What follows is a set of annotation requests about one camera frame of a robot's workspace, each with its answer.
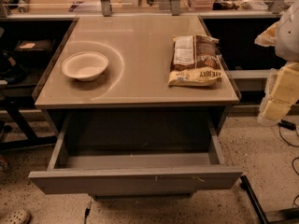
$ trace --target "speckled floor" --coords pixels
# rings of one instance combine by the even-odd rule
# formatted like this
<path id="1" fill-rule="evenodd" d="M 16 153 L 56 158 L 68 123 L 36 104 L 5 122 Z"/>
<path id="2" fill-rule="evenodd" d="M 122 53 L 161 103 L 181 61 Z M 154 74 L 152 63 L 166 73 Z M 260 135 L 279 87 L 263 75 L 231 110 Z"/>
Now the speckled floor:
<path id="1" fill-rule="evenodd" d="M 231 114 L 221 131 L 220 141 L 227 165 L 244 170 L 265 212 L 293 207 L 299 194 L 299 176 L 292 160 L 299 148 L 288 146 L 279 128 L 257 123 L 254 112 Z M 299 116 L 286 118 L 299 123 Z M 21 138 L 13 123 L 6 139 Z M 38 135 L 50 133 L 44 121 L 30 120 Z M 296 132 L 282 129 L 292 144 L 299 146 Z M 30 223 L 84 223 L 84 211 L 91 198 L 79 195 L 44 195 L 27 178 L 33 170 L 46 170 L 53 146 L 1 152 L 10 161 L 9 172 L 0 172 L 0 220 L 16 209 L 25 208 Z M 299 162 L 294 166 L 299 169 Z M 152 197 L 92 202 L 86 223 L 259 223 L 240 180 L 229 190 L 197 191 L 192 197 Z"/>

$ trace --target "open drawer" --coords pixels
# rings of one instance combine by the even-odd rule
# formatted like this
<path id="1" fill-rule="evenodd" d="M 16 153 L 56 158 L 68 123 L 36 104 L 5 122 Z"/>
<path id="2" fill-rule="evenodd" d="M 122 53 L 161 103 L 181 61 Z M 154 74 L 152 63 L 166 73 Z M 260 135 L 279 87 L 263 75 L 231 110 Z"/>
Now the open drawer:
<path id="1" fill-rule="evenodd" d="M 207 112 L 127 108 L 70 112 L 48 170 L 29 178 L 46 194 L 101 198 L 229 189 L 241 174 L 225 165 Z"/>

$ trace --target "ceramic bowl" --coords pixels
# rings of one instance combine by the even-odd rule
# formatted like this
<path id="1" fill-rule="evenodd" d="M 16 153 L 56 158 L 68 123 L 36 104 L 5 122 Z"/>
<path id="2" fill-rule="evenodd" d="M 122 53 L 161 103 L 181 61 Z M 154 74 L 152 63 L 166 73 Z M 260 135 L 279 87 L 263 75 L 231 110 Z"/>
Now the ceramic bowl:
<path id="1" fill-rule="evenodd" d="M 69 56 L 63 62 L 62 70 L 67 77 L 80 81 L 97 79 L 108 66 L 108 58 L 98 52 L 84 51 Z"/>

